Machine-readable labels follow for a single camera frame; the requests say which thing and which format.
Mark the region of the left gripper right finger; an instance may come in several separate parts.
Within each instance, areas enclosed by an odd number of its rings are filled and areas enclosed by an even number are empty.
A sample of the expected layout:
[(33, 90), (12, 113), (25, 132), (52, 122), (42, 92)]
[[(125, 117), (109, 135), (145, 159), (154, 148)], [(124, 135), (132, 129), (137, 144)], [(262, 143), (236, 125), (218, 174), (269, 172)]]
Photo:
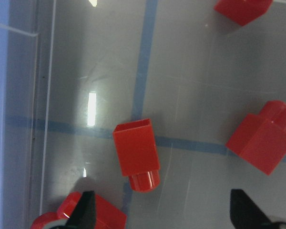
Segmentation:
[(235, 229), (286, 229), (286, 222), (271, 221), (242, 189), (230, 192), (230, 220)]

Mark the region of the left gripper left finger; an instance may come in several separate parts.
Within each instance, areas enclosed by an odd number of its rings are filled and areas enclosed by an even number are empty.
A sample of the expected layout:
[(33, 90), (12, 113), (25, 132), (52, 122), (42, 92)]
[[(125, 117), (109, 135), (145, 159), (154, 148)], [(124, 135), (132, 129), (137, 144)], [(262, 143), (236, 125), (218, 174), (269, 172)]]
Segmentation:
[(66, 229), (93, 229), (96, 224), (94, 191), (85, 191), (65, 224)]

